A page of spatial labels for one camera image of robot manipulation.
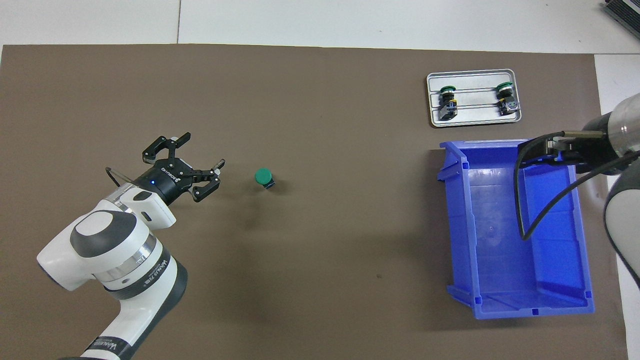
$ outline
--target blue bin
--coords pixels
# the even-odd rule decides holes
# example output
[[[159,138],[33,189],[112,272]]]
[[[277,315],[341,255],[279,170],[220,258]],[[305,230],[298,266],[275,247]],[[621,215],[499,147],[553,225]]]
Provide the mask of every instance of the blue bin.
[[[454,284],[447,291],[477,319],[593,313],[591,278],[577,190],[540,223],[518,232],[513,165],[525,140],[445,142],[445,182]],[[574,167],[521,170],[525,226],[567,185]]]

